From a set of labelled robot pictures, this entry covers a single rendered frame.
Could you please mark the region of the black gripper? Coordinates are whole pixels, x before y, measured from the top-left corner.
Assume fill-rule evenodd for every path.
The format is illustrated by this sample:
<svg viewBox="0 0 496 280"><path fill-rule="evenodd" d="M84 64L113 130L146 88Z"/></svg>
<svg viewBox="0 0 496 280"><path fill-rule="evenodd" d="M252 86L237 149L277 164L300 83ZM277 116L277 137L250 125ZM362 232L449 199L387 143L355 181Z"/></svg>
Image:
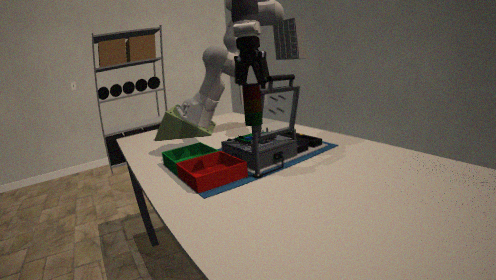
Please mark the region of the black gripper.
<svg viewBox="0 0 496 280"><path fill-rule="evenodd" d="M250 65L253 68L254 74L256 76L257 82L260 83L260 89L266 89L266 83L268 81L269 71L266 61L266 52L259 51L260 47L259 37L257 36L246 36L236 39L237 49L240 50L238 56L234 56L235 61L235 84L239 85L240 91L240 102L243 102L243 91L242 85L248 84L247 76ZM258 52L258 55L257 55ZM257 57L256 57L257 55ZM241 62L240 62L241 58ZM258 62L257 62L258 59ZM258 67L259 65L259 67ZM241 66L241 69L240 69ZM260 72L259 72L260 70ZM240 75L239 75L240 73ZM261 77L260 77L261 75ZM267 78L266 78L267 77ZM238 81L239 79L239 81Z"/></svg>

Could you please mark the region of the green bin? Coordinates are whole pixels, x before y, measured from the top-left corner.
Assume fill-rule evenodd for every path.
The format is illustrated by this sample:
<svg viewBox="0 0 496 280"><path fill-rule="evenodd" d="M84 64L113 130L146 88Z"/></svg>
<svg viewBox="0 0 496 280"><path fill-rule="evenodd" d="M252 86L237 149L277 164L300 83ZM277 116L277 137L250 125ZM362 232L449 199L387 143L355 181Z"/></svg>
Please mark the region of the green bin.
<svg viewBox="0 0 496 280"><path fill-rule="evenodd" d="M187 145L184 147L168 150L162 152L163 162L166 167L168 167L173 173L178 176L176 163L193 159L196 157L204 156L219 150L205 145L201 142ZM191 158L192 157L192 158ZM189 158L189 159L188 159ZM182 160L182 161L181 161Z"/></svg>

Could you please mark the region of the red open-top bin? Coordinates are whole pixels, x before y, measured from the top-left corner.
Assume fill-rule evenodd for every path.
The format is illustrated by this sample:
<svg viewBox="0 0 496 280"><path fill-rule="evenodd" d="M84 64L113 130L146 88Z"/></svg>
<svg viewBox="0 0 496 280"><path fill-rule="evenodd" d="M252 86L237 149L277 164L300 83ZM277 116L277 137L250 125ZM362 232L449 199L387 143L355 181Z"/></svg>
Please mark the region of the red open-top bin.
<svg viewBox="0 0 496 280"><path fill-rule="evenodd" d="M178 177L197 193L248 177L247 162L222 151L182 161L176 166Z"/></svg>

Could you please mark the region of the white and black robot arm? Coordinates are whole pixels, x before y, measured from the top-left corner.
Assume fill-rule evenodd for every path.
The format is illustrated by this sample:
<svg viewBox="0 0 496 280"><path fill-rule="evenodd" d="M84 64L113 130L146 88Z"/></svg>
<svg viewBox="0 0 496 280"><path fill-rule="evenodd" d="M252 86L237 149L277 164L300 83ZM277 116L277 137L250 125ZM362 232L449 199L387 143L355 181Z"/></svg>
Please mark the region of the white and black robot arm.
<svg viewBox="0 0 496 280"><path fill-rule="evenodd" d="M260 35L260 26L279 25L284 20L283 7L275 0L226 0L226 8L232 16L223 38L227 50L210 46L204 51L206 74L200 91L176 107L183 119L203 128L211 125L213 111L225 89L222 72L235 77L234 56L240 53L236 39Z"/></svg>

